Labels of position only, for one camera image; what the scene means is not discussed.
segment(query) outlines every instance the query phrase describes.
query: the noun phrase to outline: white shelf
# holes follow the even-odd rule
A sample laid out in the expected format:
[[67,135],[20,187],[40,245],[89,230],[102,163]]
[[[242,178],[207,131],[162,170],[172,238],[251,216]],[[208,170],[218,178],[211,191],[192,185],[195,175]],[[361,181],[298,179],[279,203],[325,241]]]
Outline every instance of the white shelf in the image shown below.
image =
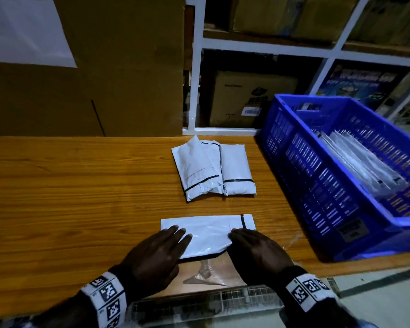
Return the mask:
[[[385,55],[362,53],[357,51],[344,51],[343,46],[352,31],[355,23],[363,12],[369,0],[360,0],[356,5],[354,12],[350,16],[341,36],[332,49],[301,47],[280,44],[267,44],[248,41],[234,41],[224,39],[211,39],[203,37],[203,28],[205,22],[205,2],[206,0],[186,0],[187,5],[195,6],[195,29],[193,43],[193,65],[191,70],[191,99],[188,128],[183,128],[183,135],[203,135],[203,136],[255,136],[259,133],[258,129],[243,128],[198,128],[196,127],[197,113],[197,92],[199,87],[199,73],[201,66],[202,49],[218,49],[227,51],[243,51],[267,54],[285,54],[294,56],[311,56],[323,58],[323,61],[314,76],[307,94],[314,95],[325,79],[333,62],[337,59],[362,61],[371,63],[382,63],[390,65],[402,65],[410,67],[410,58]],[[397,104],[394,110],[400,108],[404,101],[410,101],[410,91],[402,101]]]

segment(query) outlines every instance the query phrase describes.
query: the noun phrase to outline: wood grain tabletop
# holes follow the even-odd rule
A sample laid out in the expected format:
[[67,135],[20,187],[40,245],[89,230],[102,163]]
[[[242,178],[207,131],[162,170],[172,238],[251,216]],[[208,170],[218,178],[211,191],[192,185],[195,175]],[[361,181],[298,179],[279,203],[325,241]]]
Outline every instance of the wood grain tabletop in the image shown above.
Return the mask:
[[37,313],[119,263],[160,219],[252,214],[257,229],[318,276],[410,265],[410,253],[325,263],[252,137],[245,144],[257,196],[186,203],[171,148],[189,137],[0,137],[0,317]]

